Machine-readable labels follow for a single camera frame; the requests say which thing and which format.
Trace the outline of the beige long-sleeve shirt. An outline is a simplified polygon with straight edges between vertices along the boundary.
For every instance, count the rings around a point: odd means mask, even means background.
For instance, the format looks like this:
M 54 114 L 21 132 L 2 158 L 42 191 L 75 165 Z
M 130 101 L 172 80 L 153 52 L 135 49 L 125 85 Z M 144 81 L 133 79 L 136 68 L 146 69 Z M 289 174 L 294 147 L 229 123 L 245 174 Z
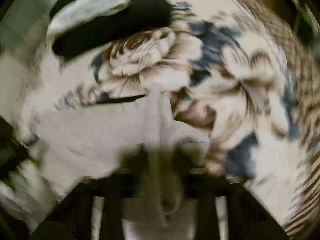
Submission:
M 132 166 L 142 175 L 135 198 L 123 204 L 126 239 L 192 237 L 195 204 L 184 200 L 174 157 L 181 152 L 201 165 L 209 137 L 173 119 L 162 85 L 133 102 L 44 114 L 35 130 L 46 145 L 41 173 L 58 194 Z

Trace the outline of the floral bed quilt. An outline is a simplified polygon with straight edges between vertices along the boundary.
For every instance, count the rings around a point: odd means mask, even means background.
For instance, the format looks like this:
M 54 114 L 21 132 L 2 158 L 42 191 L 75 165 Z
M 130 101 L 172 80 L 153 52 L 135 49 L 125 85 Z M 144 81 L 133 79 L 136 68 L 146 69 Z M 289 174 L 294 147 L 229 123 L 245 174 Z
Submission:
M 57 0 L 50 22 L 72 1 Z M 74 58 L 54 54 L 56 39 L 46 37 L 40 83 L 22 105 L 19 138 L 40 140 L 35 128 L 44 114 L 133 102 L 158 83 L 173 119 L 208 134 L 198 166 L 244 185 L 285 231 L 302 203 L 300 186 L 310 167 L 284 49 L 239 0 L 167 1 L 169 26 Z

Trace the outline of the black folded garment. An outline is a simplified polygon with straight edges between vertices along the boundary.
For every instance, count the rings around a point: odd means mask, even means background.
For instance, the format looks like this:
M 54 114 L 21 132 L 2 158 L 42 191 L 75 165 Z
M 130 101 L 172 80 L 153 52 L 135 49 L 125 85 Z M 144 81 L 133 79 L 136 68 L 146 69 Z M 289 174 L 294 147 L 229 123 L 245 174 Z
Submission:
M 74 58 L 108 42 L 167 27 L 172 11 L 167 0 L 131 0 L 131 5 L 124 10 L 96 17 L 58 37 L 52 51 L 57 56 Z

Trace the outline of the white folded garment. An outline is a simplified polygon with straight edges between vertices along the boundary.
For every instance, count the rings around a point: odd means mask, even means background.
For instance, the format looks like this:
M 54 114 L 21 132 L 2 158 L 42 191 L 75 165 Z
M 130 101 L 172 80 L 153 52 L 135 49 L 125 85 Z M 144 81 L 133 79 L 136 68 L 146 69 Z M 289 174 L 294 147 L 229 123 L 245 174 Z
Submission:
M 54 40 L 67 31 L 98 16 L 114 15 L 131 5 L 131 0 L 74 0 L 52 18 L 47 39 Z

